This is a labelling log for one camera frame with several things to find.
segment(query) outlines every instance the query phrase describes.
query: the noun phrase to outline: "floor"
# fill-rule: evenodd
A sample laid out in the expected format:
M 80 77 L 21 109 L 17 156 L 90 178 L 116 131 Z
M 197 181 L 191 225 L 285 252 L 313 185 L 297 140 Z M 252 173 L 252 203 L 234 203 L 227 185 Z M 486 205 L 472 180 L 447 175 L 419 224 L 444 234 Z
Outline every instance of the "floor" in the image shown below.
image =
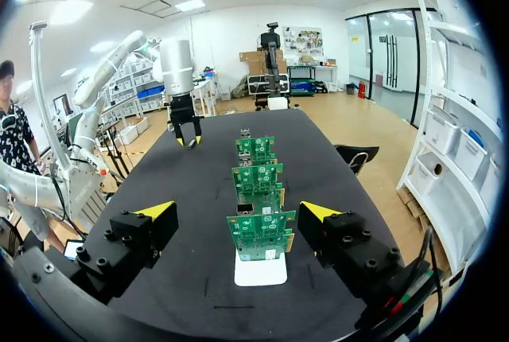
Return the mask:
M 414 144 L 415 128 L 386 108 L 344 92 L 294 97 L 291 103 L 300 105 L 332 144 L 380 146 L 378 155 L 364 167 L 359 180 L 387 222 L 402 252 L 404 263 L 413 261 L 421 247 L 423 232 L 419 221 L 413 218 L 399 199 L 395 187 Z M 220 115 L 228 111 L 253 111 L 254 108 L 251 97 L 217 103 Z M 122 151 L 146 152 L 166 130 L 165 111 L 156 111 L 148 116 L 149 129 L 132 144 L 125 148 L 123 146 Z M 126 163 L 131 168 L 142 157 L 143 154 L 127 154 Z M 104 188 L 107 191 L 115 190 L 115 183 L 110 177 L 104 181 Z M 53 226 L 61 239 L 77 239 L 59 224 Z M 19 227 L 21 233 L 27 232 L 24 224 L 20 223 Z M 445 253 L 441 246 L 437 249 L 438 265 L 442 270 L 447 270 Z M 427 304 L 426 308 L 430 309 L 435 300 L 428 302 L 431 305 Z
M 350 81 L 359 85 L 359 78 L 350 76 Z M 363 80 L 369 89 L 369 81 Z M 414 109 L 415 93 L 410 91 L 392 91 L 385 87 L 372 84 L 373 92 L 371 93 L 371 100 L 378 105 L 385 107 L 389 111 L 395 113 L 399 118 L 405 119 L 408 123 L 412 118 L 412 110 Z M 424 94 L 419 94 L 417 101 L 417 110 L 415 111 L 414 124 L 418 126 L 422 115 L 422 104 L 424 103 Z

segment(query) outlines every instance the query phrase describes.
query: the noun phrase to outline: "black shirt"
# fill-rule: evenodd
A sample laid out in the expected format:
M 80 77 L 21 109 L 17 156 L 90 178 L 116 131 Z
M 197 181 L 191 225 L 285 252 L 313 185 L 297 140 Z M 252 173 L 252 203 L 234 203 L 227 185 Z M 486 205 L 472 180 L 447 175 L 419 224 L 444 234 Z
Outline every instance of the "black shirt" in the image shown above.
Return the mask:
M 25 111 L 10 101 L 7 114 L 0 108 L 0 120 L 6 115 L 15 115 L 16 123 L 14 127 L 7 130 L 0 129 L 0 155 L 3 161 L 15 169 L 40 175 L 23 142 L 25 140 L 30 143 L 33 139 Z

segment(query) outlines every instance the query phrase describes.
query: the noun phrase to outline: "green circuit board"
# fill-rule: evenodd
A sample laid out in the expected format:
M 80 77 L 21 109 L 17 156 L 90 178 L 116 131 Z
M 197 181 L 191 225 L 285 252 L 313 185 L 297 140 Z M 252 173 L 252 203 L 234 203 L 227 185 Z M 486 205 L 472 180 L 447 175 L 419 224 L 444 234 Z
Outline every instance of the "green circuit board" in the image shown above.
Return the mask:
M 234 167 L 233 181 L 237 197 L 241 193 L 266 193 L 282 188 L 278 174 L 283 172 L 283 164 Z
M 286 222 L 295 211 L 284 212 L 285 189 L 278 183 L 283 164 L 271 153 L 274 137 L 250 138 L 241 130 L 235 141 L 239 167 L 231 169 L 237 195 L 237 216 L 227 223 L 239 257 L 243 261 L 271 260 L 289 252 L 295 234 Z
M 272 154 L 274 137 L 237 139 L 237 155 L 239 165 L 269 165 L 275 162 L 276 154 Z
M 295 211 L 273 215 L 227 217 L 231 235 L 243 261 L 272 260 L 289 252 L 295 234 L 286 222 L 295 220 Z

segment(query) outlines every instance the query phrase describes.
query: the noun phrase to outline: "person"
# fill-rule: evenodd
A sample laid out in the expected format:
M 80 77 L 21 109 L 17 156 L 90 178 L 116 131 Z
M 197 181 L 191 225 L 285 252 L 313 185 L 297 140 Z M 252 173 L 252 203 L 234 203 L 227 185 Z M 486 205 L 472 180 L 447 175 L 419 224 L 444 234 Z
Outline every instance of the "person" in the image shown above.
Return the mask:
M 41 175 L 37 168 L 37 165 L 41 164 L 41 156 L 25 111 L 10 99 L 13 78 L 13 62 L 10 60 L 3 61 L 0 64 L 0 121 L 2 121 L 0 127 L 0 157 L 6 164 L 15 169 Z M 32 161 L 23 141 L 29 145 L 35 162 Z M 60 253 L 64 253 L 64 244 L 49 227 L 49 221 L 40 208 L 21 204 L 17 200 L 14 201 L 14 208 L 40 241 L 48 240 Z

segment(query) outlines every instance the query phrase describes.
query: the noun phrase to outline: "chair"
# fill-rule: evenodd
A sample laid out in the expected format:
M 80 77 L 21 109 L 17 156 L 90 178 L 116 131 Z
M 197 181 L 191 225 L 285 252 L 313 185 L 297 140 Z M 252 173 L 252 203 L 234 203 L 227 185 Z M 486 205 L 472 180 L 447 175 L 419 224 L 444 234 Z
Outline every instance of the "chair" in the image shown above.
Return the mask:
M 28 233 L 25 241 L 23 241 L 17 228 L 5 217 L 0 217 L 0 247 L 12 258 L 32 247 L 38 247 L 41 251 L 44 250 L 44 244 L 37 239 L 32 231 Z
M 371 161 L 379 152 L 379 147 L 355 147 L 345 145 L 334 145 L 336 151 L 348 163 L 355 175 L 359 175 L 360 170 L 366 163 Z

